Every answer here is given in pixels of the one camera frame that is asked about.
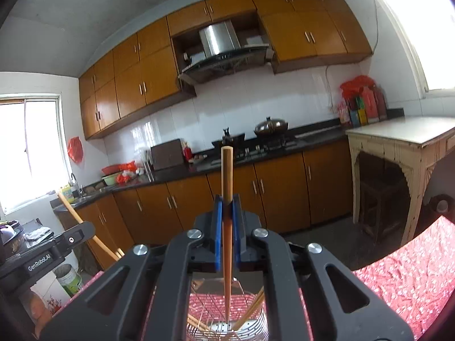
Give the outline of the lower kitchen cabinets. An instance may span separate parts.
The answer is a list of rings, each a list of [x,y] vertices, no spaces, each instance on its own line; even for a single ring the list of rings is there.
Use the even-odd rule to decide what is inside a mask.
[[[167,244],[211,210],[221,192],[221,171],[170,170],[153,182],[137,179],[112,192],[76,202],[79,216],[93,223],[113,251],[136,243]],[[352,172],[348,139],[330,129],[296,139],[290,149],[256,155],[234,167],[234,193],[262,226],[291,233],[352,212]]]

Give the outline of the kitchen cabinets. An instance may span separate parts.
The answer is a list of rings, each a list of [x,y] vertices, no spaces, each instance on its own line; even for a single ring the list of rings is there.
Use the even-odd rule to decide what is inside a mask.
[[[281,73],[372,52],[345,0],[201,0],[133,33],[79,77],[84,135],[101,138],[256,66]]]
[[[221,192],[221,171],[170,170],[153,182],[137,179],[112,192],[76,202],[79,216],[93,223],[113,251],[136,243],[167,244],[211,210]],[[296,139],[290,149],[256,155],[234,167],[234,193],[262,226],[291,233],[352,212],[352,172],[348,139],[330,129]]]

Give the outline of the upper kitchen cabinets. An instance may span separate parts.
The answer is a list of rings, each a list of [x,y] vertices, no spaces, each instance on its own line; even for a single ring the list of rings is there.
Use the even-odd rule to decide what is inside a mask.
[[[101,138],[256,66],[281,73],[372,52],[345,0],[201,0],[133,33],[79,77],[84,135]]]

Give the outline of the paint bucket on floor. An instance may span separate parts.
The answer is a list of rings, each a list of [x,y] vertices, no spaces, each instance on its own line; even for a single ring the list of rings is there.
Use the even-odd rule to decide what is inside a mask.
[[[56,267],[53,272],[59,284],[70,297],[73,297],[82,289],[82,277],[70,264],[62,264]]]

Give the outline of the pink floral tablecloth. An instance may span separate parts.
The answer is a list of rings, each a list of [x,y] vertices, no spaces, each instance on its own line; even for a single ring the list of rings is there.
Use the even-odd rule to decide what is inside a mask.
[[[352,271],[326,248],[269,232],[248,238],[264,277],[268,340],[452,340],[454,224],[439,217],[416,239]],[[203,238],[130,251],[43,329],[43,340],[183,340],[201,309],[190,277],[203,267]]]

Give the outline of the bowl with red bags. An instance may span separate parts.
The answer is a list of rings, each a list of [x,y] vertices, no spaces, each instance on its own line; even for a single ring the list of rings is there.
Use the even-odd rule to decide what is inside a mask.
[[[101,169],[103,181],[107,186],[124,184],[137,176],[137,164],[135,161],[123,164],[109,165]]]

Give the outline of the red plastic bag hanging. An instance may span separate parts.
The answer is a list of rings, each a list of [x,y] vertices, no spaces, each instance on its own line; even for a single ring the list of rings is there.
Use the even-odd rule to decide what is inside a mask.
[[[72,137],[67,144],[67,153],[69,158],[79,165],[83,160],[83,147],[82,142],[78,136]]]

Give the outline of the dark cutting board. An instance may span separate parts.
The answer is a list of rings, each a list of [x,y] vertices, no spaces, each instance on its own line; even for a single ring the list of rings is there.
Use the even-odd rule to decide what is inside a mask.
[[[150,156],[154,169],[173,168],[185,163],[180,139],[173,139],[150,148]]]

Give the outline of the red bottle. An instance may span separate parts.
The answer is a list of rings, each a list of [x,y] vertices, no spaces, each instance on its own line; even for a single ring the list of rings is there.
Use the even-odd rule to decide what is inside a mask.
[[[186,159],[187,162],[191,161],[193,158],[193,152],[192,152],[191,148],[189,147],[188,143],[183,142],[182,147],[183,147],[184,158]]]

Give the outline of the black wok on stove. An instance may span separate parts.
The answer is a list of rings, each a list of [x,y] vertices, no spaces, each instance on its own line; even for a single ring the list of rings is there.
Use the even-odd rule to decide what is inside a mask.
[[[223,146],[231,146],[233,148],[240,147],[245,141],[245,134],[240,133],[232,135],[229,128],[223,129],[223,137],[220,140],[213,141],[211,144],[215,149],[220,149]]]

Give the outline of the cream wooden side table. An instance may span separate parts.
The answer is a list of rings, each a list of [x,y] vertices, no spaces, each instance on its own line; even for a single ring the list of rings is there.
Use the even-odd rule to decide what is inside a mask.
[[[360,152],[397,164],[406,177],[410,205],[401,244],[414,237],[428,183],[436,164],[454,151],[455,120],[410,116],[389,119],[346,131],[352,166],[353,222],[359,220]]]

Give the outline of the red bag of condiments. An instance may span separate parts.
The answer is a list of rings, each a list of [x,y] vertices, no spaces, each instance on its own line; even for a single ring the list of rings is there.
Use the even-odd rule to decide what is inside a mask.
[[[356,76],[340,85],[340,120],[353,128],[387,120],[386,101],[381,89],[369,76]]]

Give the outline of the range hood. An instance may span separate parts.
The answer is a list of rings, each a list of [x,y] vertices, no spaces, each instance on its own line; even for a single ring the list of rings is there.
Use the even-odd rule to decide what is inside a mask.
[[[195,86],[272,61],[274,50],[255,14],[213,23],[173,38],[179,79]]]

